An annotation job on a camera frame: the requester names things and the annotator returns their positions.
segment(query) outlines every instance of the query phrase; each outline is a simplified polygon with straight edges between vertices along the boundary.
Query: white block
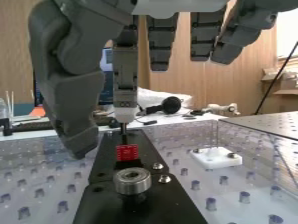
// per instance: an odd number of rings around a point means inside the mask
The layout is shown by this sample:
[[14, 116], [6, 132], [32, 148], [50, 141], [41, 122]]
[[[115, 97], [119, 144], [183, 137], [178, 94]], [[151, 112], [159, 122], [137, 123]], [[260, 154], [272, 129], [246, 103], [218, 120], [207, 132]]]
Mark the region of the white block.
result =
[[205, 169], [219, 169], [230, 166], [242, 165], [242, 157], [235, 154], [229, 158], [227, 154], [233, 153], [223, 147], [199, 149], [199, 153], [190, 152], [193, 159]]

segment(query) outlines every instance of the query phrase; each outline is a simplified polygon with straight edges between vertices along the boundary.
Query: black metal plate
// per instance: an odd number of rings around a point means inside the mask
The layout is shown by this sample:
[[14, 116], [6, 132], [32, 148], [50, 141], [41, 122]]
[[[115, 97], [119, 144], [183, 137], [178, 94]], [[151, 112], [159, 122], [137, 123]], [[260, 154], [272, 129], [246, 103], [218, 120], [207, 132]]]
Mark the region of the black metal plate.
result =
[[158, 183], [159, 175], [151, 176], [146, 202], [134, 211], [123, 209], [111, 181], [89, 185], [73, 224], [206, 224], [178, 180], [167, 175], [167, 184]]
[[[151, 175], [161, 172], [169, 172], [169, 167], [161, 158], [155, 147], [147, 139], [142, 130], [129, 130], [127, 132], [127, 144], [138, 145], [138, 156], [141, 158], [141, 164], [143, 168], [150, 171]], [[96, 156], [94, 165], [90, 171], [89, 183], [98, 183], [113, 179], [115, 169], [115, 146], [122, 144], [122, 136], [119, 132], [105, 134], [100, 150]], [[158, 162], [163, 165], [162, 171], [153, 170], [153, 164]], [[129, 167], [138, 167], [139, 161], [134, 161], [129, 164]]]

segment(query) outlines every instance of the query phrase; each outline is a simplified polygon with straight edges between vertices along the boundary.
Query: red block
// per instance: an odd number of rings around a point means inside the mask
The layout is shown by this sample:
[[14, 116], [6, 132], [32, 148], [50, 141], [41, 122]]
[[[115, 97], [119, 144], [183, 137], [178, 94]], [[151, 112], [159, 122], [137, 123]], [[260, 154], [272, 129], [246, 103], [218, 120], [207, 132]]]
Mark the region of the red block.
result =
[[138, 159], [137, 145], [118, 145], [115, 149], [117, 149], [117, 161], [129, 161]]

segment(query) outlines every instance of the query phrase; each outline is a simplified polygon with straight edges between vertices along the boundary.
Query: screw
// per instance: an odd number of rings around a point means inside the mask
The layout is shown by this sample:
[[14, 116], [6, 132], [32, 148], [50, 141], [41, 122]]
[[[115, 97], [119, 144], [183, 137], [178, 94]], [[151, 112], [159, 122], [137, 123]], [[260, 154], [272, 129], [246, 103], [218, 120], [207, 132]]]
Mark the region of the screw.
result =
[[167, 184], [170, 182], [170, 177], [167, 175], [161, 175], [158, 182]]
[[201, 149], [194, 149], [193, 153], [202, 153], [202, 150]]
[[227, 154], [227, 158], [234, 159], [234, 158], [235, 158], [235, 153], [233, 153], [233, 152], [229, 153], [229, 154]]
[[154, 163], [151, 169], [153, 170], [161, 170], [163, 168], [163, 165], [161, 163]]

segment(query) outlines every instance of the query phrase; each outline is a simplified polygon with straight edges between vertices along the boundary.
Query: mounting hole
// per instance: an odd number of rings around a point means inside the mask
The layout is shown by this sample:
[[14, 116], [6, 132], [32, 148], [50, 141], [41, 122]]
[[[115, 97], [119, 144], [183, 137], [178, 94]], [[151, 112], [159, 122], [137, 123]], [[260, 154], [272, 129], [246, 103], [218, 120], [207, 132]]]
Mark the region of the mounting hole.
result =
[[102, 177], [105, 175], [105, 173], [98, 173], [97, 177]]
[[138, 176], [138, 173], [137, 172], [130, 172], [125, 175], [126, 178], [134, 178]]
[[104, 190], [102, 187], [96, 187], [96, 188], [93, 189], [93, 192], [100, 193], [102, 190]]

